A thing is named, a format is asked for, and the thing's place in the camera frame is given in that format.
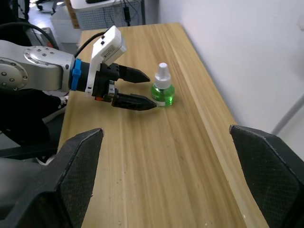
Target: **wooden table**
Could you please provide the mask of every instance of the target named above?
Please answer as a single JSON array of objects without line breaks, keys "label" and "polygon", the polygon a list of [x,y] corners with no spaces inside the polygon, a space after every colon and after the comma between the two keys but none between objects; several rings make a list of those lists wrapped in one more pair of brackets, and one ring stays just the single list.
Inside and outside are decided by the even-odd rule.
[{"label": "wooden table", "polygon": [[[236,122],[181,25],[120,30],[128,49],[117,63],[142,70],[152,82],[119,80],[119,91],[151,97],[158,64],[166,62],[176,100],[138,112],[71,92],[60,145],[93,128],[105,132],[82,227],[267,227],[228,133]],[[83,32],[82,43],[96,32]],[[83,61],[90,60],[92,44]]]}]

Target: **white bottle cap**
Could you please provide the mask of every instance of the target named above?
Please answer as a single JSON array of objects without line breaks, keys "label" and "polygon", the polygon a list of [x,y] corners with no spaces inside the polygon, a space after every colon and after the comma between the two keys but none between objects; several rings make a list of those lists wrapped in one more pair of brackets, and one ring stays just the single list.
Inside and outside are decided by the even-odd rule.
[{"label": "white bottle cap", "polygon": [[158,73],[155,74],[155,86],[159,89],[168,89],[171,86],[171,75],[166,63],[160,63]]}]

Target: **green liquid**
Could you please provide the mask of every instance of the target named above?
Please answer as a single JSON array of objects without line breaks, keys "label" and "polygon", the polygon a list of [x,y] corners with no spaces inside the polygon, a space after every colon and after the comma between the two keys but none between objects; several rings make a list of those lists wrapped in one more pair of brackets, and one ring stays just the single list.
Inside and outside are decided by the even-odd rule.
[{"label": "green liquid", "polygon": [[172,105],[174,101],[175,89],[171,85],[168,89],[159,89],[153,84],[151,88],[151,94],[153,101],[159,107],[165,107]]}]

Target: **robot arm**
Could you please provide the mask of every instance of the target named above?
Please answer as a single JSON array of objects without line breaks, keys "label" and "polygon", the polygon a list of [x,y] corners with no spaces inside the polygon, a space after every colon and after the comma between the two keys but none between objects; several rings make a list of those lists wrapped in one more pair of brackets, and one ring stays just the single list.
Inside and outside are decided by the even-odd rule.
[{"label": "robot arm", "polygon": [[86,92],[96,100],[112,102],[116,107],[133,110],[156,107],[147,97],[120,94],[114,87],[119,78],[133,83],[150,81],[140,70],[113,63],[126,51],[124,39],[115,26],[94,43],[90,63],[50,47],[23,47],[5,40],[0,40],[0,47],[0,89],[66,92],[72,89]]}]

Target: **green bottle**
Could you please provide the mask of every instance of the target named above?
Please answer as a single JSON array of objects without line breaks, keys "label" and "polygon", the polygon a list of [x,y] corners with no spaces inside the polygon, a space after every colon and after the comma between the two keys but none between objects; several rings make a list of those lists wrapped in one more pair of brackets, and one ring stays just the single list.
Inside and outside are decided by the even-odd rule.
[{"label": "green bottle", "polygon": [[158,73],[155,74],[155,83],[151,88],[153,101],[159,107],[170,106],[174,101],[175,89],[171,83],[171,75],[166,63],[160,63]]}]

